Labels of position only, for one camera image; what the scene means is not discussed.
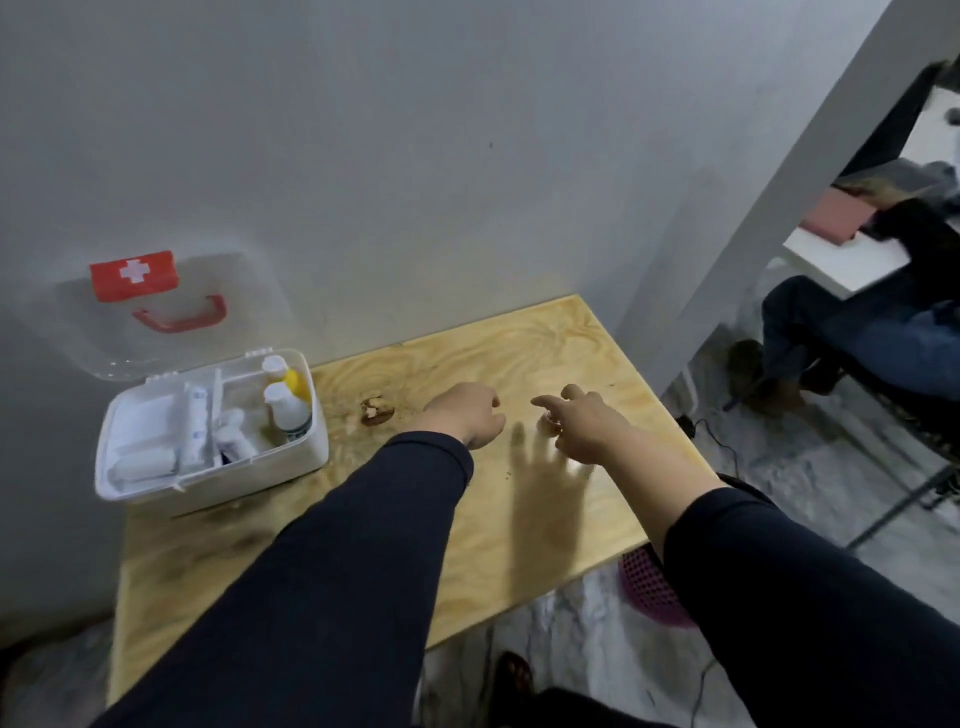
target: dark sleeve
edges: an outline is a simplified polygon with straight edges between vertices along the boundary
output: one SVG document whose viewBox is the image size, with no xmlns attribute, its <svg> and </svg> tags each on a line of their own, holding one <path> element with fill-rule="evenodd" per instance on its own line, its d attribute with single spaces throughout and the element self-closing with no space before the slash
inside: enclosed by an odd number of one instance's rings
<svg viewBox="0 0 960 728">
<path fill-rule="evenodd" d="M 663 548 L 760 728 L 960 725 L 960 628 L 774 506 L 712 491 Z"/>
<path fill-rule="evenodd" d="M 96 728 L 409 726 L 472 472 L 447 435 L 393 438 L 290 523 Z"/>
</svg>

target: white wall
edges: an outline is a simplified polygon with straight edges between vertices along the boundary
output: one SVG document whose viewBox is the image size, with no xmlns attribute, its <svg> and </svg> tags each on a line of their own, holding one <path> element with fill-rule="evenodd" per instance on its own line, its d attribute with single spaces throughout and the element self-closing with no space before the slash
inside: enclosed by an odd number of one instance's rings
<svg viewBox="0 0 960 728">
<path fill-rule="evenodd" d="M 712 264 L 704 241 L 730 239 L 886 6 L 10 0 L 0 283 L 64 247 L 238 234 L 318 362 L 570 291 L 611 330 L 633 302 L 632 326 L 663 332 Z M 710 216 L 684 228 L 691 201 Z M 661 240 L 678 294 L 635 301 Z M 24 351 L 0 362 L 11 635 L 109 604 L 120 513 L 90 486 L 112 387 L 0 327 Z"/>
</svg>

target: wood grain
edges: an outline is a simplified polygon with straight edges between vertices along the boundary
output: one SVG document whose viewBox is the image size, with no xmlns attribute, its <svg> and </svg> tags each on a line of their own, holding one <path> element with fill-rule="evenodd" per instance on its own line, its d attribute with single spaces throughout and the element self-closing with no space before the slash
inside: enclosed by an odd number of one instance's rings
<svg viewBox="0 0 960 728">
<path fill-rule="evenodd" d="M 545 594 L 646 538 L 602 469 L 564 460 L 529 400 L 570 381 L 707 468 L 579 297 L 568 297 L 314 370 L 330 433 L 320 471 L 223 506 L 127 518 L 109 700 L 127 690 L 292 519 L 340 485 L 414 413 L 463 380 L 496 388 L 507 430 L 474 453 L 457 508 L 429 645 Z M 361 424 L 361 402 L 396 409 Z"/>
</svg>

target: sandal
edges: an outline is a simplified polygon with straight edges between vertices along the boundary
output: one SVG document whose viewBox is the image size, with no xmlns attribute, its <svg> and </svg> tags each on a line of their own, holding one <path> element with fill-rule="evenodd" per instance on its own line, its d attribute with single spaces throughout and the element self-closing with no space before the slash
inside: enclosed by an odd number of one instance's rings
<svg viewBox="0 0 960 728">
<path fill-rule="evenodd" d="M 490 701 L 490 728 L 520 726 L 533 703 L 534 673 L 530 665 L 515 652 L 504 652 L 493 674 L 493 695 Z"/>
</svg>

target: white bottle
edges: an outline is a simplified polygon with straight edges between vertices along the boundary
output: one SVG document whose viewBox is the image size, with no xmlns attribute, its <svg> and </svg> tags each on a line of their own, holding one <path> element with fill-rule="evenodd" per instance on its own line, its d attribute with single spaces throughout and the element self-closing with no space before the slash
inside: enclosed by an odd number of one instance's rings
<svg viewBox="0 0 960 728">
<path fill-rule="evenodd" d="M 263 399 L 273 410 L 274 424 L 287 436 L 287 442 L 303 437 L 310 429 L 310 405 L 295 397 L 284 382 L 269 385 L 263 390 Z"/>
<path fill-rule="evenodd" d="M 255 457 L 261 450 L 250 441 L 239 427 L 226 425 L 213 433 L 213 440 L 231 463 Z"/>
</svg>

